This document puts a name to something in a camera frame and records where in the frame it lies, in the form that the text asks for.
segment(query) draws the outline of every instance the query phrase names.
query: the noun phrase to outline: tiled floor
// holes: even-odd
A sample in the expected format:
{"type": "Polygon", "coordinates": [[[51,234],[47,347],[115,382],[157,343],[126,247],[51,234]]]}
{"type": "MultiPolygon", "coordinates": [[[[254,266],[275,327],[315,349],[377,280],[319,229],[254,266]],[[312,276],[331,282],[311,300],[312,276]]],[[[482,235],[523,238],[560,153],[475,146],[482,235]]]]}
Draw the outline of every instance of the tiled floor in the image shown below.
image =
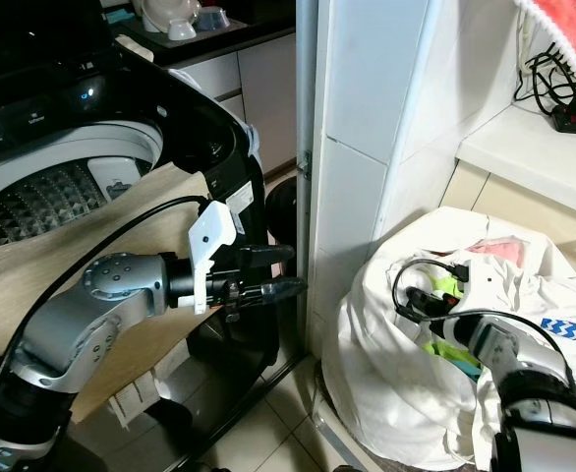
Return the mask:
{"type": "Polygon", "coordinates": [[[232,472],[328,472],[344,464],[307,414],[315,362],[299,364],[202,461],[232,472]]]}

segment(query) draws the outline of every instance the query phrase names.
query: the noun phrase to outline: gray robot arm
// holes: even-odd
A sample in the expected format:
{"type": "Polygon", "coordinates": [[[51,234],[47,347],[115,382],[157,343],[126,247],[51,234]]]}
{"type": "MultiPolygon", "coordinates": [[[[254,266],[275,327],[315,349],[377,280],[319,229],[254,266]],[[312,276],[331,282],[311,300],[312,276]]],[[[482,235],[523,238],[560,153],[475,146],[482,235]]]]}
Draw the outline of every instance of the gray robot arm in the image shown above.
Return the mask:
{"type": "MultiPolygon", "coordinates": [[[[44,303],[26,324],[0,382],[0,472],[47,468],[64,434],[76,395],[116,339],[168,307],[229,307],[275,303],[301,293],[303,280],[281,277],[248,286],[239,267],[211,271],[214,253],[235,239],[229,209],[212,202],[189,232],[191,258],[172,253],[105,256],[68,290],[44,303]]],[[[235,250],[242,268],[294,256],[285,246],[235,250]]]]}
{"type": "Polygon", "coordinates": [[[27,325],[11,371],[29,384],[78,393],[118,336],[167,308],[165,260],[113,254],[95,261],[27,325]]]}
{"type": "MultiPolygon", "coordinates": [[[[415,260],[400,270],[393,286],[396,311],[413,322],[427,323],[435,334],[467,347],[491,371],[502,413],[501,431],[493,441],[491,471],[576,472],[576,386],[562,354],[491,314],[498,312],[448,314],[457,303],[454,297],[438,299],[407,287],[409,303],[402,306],[395,296],[396,286],[401,272],[414,264],[433,262],[415,260]]],[[[473,293],[467,267],[441,266],[465,282],[466,296],[473,293]]],[[[481,287],[474,295],[482,293],[481,287]]]]}

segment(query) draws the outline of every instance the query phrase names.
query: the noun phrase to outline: white cabinet door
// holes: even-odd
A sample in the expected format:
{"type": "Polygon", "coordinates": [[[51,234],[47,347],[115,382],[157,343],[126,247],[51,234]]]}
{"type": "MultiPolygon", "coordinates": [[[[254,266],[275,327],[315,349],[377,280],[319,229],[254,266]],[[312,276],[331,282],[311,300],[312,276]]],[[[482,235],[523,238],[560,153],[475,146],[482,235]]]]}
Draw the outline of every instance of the white cabinet door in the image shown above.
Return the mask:
{"type": "Polygon", "coordinates": [[[225,108],[227,108],[230,112],[232,112],[238,118],[240,118],[242,121],[245,121],[245,122],[247,121],[247,120],[245,120],[245,107],[244,107],[244,104],[242,102],[242,96],[241,95],[236,95],[236,96],[232,96],[231,98],[227,98],[226,100],[221,101],[220,104],[222,106],[224,106],[225,108]]]}
{"type": "Polygon", "coordinates": [[[491,174],[474,211],[545,233],[576,270],[576,211],[491,174]]]}
{"type": "Polygon", "coordinates": [[[295,34],[238,52],[247,122],[258,129],[268,172],[297,154],[295,34]]]}
{"type": "Polygon", "coordinates": [[[190,74],[202,90],[214,98],[240,88],[238,57],[235,52],[179,70],[190,74]]]}

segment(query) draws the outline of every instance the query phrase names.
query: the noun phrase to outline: countertop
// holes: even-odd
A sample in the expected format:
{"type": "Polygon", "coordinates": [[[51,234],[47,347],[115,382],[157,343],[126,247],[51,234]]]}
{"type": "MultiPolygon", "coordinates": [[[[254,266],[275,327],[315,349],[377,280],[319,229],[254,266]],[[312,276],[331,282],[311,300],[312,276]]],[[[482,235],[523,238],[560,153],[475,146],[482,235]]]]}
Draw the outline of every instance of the countertop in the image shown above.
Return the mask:
{"type": "Polygon", "coordinates": [[[184,67],[295,31],[294,0],[221,0],[215,3],[225,9],[229,18],[247,26],[201,40],[183,41],[174,48],[167,48],[147,39],[125,26],[124,22],[111,25],[110,28],[114,36],[125,34],[150,49],[154,53],[154,63],[161,67],[184,67]]]}
{"type": "Polygon", "coordinates": [[[463,140],[456,156],[576,209],[576,135],[557,133],[532,99],[508,106],[463,140]]]}

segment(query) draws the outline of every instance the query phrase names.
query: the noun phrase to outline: cable connector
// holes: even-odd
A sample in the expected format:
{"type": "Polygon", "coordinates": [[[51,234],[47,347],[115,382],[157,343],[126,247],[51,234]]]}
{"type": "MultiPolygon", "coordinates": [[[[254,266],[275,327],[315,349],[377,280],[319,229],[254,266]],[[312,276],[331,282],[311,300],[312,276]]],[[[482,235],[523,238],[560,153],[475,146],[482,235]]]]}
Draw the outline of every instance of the cable connector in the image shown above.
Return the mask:
{"type": "Polygon", "coordinates": [[[209,204],[212,202],[210,199],[206,199],[205,197],[199,197],[199,210],[197,215],[201,216],[202,213],[209,207],[209,204]]]}
{"type": "Polygon", "coordinates": [[[456,264],[453,265],[449,272],[461,282],[469,282],[469,268],[466,265],[456,264]]]}

